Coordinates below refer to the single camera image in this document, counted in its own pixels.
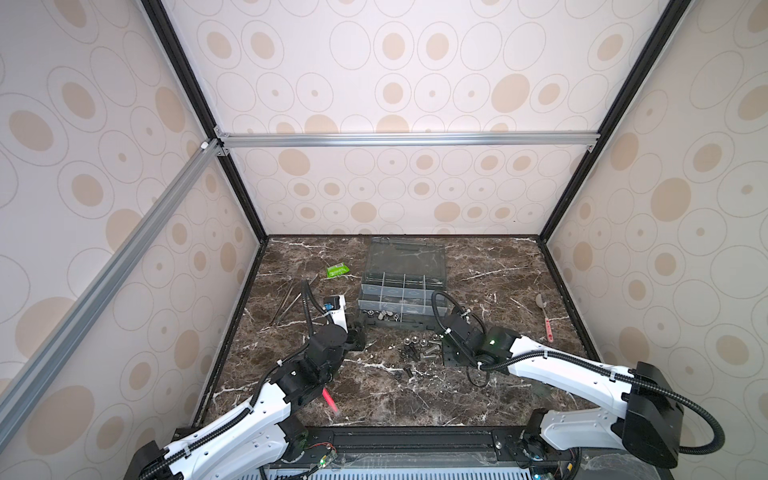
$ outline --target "silver horizontal bar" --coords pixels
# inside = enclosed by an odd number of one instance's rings
[[[441,145],[594,145],[596,131],[445,132],[429,134],[225,134],[226,148],[438,147]]]
[[[187,162],[123,245],[70,308],[47,343],[26,363],[0,402],[0,452],[80,345],[154,239],[220,151],[216,140]]]

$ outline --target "marble tabletop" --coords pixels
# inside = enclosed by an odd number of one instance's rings
[[[448,289],[487,325],[514,329],[546,343],[544,315],[536,306],[548,302],[554,343],[584,356],[584,347],[533,240],[511,237],[437,237],[420,239],[445,245]],[[347,314],[356,314],[360,277],[371,237],[272,237],[235,335],[230,354],[205,418],[210,423],[242,402],[263,373],[306,339],[300,303],[282,321],[273,316],[289,288],[292,300],[302,277],[311,279],[315,296],[343,293]],[[328,266],[344,262],[349,273],[326,278]],[[406,336],[431,339],[434,332],[406,332],[369,326],[366,350],[350,352],[327,388],[339,407],[334,415],[317,399],[302,409],[308,426],[355,425],[522,425],[536,408],[574,410],[589,402],[530,379],[492,374],[485,388],[473,386],[464,368],[445,367],[440,358],[403,360]],[[404,368],[410,369],[412,376]],[[483,375],[471,372],[482,384]]]

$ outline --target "vented metal panel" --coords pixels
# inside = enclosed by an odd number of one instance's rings
[[[300,469],[271,470],[269,480],[301,473]],[[237,480],[259,480],[259,471]],[[312,480],[531,480],[528,470],[517,467],[475,468],[347,468],[334,472],[321,470]]]

